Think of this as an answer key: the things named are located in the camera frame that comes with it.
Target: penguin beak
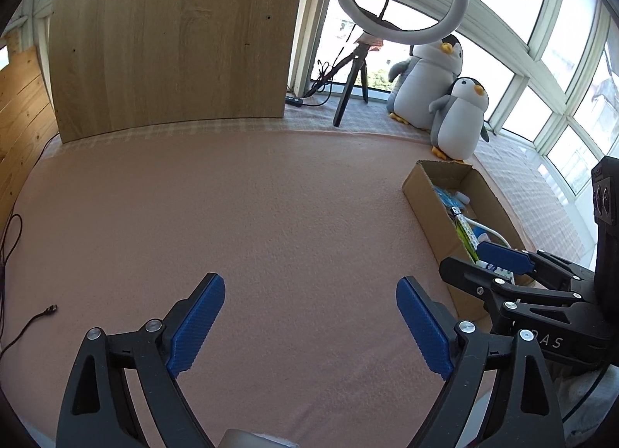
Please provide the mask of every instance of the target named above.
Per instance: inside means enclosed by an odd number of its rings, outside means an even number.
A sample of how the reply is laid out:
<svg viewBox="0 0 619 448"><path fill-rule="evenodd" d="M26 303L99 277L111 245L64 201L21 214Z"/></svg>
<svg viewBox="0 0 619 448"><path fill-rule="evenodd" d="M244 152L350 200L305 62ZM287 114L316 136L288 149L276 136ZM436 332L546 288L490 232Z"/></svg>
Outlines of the penguin beak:
<svg viewBox="0 0 619 448"><path fill-rule="evenodd" d="M451 55L452 53L454 53L454 47L451 46L450 43L443 43L441 45L441 51L447 53L447 55Z"/></svg>

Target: small penguin plush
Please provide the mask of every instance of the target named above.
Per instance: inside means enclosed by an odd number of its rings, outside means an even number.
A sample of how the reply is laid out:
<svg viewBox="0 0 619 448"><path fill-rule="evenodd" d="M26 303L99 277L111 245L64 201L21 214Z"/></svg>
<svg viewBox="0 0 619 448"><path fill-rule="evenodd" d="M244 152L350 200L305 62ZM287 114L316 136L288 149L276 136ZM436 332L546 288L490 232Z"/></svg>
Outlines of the small penguin plush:
<svg viewBox="0 0 619 448"><path fill-rule="evenodd" d="M440 41L411 47L411 58L395 64L389 81L399 76L387 102L389 116L413 127L429 130L429 103L445 95L462 73L462 46L450 34Z"/></svg>
<svg viewBox="0 0 619 448"><path fill-rule="evenodd" d="M446 160L466 160L473 155L479 136L490 142L484 127L488 94L479 81L458 78L447 95L433 101L428 117L434 117L430 140L432 153Z"/></svg>

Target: blue gripper pad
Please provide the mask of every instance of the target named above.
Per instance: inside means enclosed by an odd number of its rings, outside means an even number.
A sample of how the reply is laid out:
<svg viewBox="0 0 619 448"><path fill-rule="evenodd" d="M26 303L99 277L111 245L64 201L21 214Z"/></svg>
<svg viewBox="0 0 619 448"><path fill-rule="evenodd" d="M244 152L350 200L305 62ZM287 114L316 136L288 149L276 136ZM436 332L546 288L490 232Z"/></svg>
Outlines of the blue gripper pad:
<svg viewBox="0 0 619 448"><path fill-rule="evenodd" d="M443 380L449 380L454 372L454 365L450 358L450 342L422 299L405 278L397 283L395 299L426 364Z"/></svg>
<svg viewBox="0 0 619 448"><path fill-rule="evenodd" d="M482 261L506 269L516 275L530 274L534 268L534 264L528 259L527 253L502 245L481 242L477 246L476 252Z"/></svg>
<svg viewBox="0 0 619 448"><path fill-rule="evenodd" d="M177 378L182 371L191 368L219 310L224 305L225 292L224 279L215 275L174 333L166 364L174 378Z"/></svg>

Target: cardboard box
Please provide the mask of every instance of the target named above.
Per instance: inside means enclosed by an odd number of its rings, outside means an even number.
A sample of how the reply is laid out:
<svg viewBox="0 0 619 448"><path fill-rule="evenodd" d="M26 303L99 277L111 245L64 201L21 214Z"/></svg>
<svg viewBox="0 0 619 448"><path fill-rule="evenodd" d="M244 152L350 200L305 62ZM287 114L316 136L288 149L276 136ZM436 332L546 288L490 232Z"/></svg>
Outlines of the cardboard box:
<svg viewBox="0 0 619 448"><path fill-rule="evenodd" d="M438 263L448 256L470 261L470 256L433 185L451 193L464 193L470 198L470 205L463 211L467 217L499 232L512 248L524 250L522 239L482 174L471 166L456 162L419 160L404 181L402 190ZM530 282L529 277L516 276L517 284L526 285ZM481 300L450 285L448 288L459 318L478 321L487 317L488 313Z"/></svg>

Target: plaid fabric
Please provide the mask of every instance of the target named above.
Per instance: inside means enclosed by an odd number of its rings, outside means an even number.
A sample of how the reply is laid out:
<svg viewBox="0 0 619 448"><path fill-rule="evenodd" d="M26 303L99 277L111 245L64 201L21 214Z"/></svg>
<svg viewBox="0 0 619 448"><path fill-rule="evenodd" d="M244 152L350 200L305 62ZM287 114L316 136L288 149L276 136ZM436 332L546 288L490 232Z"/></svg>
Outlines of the plaid fabric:
<svg viewBox="0 0 619 448"><path fill-rule="evenodd" d="M322 100L307 99L309 103ZM429 145L426 132L403 125L388 117L385 104L358 99L349 102L340 128L332 124L339 98L330 99L320 107L294 107L286 105L284 118L241 118L231 120L201 120L167 123L150 127L130 128L98 135L63 145L55 138L43 158L62 152L89 149L101 143L117 140L150 139L171 135L194 135L206 132L263 132L290 130L301 132L355 132L392 135ZM551 191L547 182L537 172L522 152L522 147L509 139L492 136L490 143L480 142L475 152L488 174L501 188L522 226L537 248L552 251L572 261L578 261L584 246L569 217Z"/></svg>

